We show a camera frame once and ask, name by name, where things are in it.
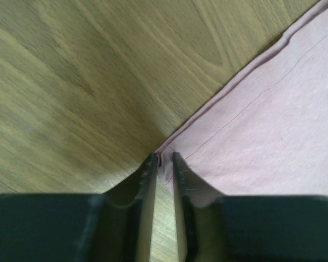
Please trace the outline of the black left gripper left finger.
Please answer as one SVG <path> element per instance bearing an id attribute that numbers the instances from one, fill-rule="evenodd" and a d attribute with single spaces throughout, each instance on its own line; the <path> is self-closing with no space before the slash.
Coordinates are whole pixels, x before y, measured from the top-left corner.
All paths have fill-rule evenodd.
<path id="1" fill-rule="evenodd" d="M 0 194 L 0 261 L 148 261 L 156 168 L 99 194 Z"/>

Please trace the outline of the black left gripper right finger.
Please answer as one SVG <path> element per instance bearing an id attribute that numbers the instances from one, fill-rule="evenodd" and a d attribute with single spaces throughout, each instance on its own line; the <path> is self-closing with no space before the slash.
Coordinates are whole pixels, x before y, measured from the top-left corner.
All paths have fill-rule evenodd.
<path id="1" fill-rule="evenodd" d="M 230 196 L 173 153 L 180 261 L 328 261 L 328 197 Z"/>

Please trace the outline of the dusty pink t shirt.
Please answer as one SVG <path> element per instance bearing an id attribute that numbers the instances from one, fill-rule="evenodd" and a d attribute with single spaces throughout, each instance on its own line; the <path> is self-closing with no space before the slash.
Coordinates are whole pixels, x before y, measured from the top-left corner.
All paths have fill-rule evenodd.
<path id="1" fill-rule="evenodd" d="M 157 150 L 227 195 L 328 195 L 328 1 L 320 1 Z"/>

